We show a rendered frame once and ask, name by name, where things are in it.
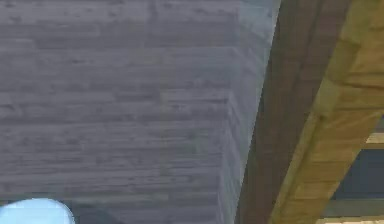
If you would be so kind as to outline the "grey wooden cabinet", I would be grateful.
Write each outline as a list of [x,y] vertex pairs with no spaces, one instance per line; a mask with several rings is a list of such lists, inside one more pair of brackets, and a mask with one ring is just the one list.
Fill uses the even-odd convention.
[[0,0],[0,204],[232,224],[282,0]]

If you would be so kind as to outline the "dark blue furniture piece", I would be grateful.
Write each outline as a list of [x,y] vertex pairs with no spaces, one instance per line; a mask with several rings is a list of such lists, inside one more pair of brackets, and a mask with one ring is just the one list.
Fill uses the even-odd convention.
[[363,216],[384,216],[384,115],[322,214]]

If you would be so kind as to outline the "pale blue round object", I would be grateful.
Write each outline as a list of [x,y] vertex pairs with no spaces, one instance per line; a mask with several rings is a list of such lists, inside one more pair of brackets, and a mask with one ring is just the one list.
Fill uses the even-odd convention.
[[72,211],[49,198],[31,198],[0,206],[0,224],[76,224]]

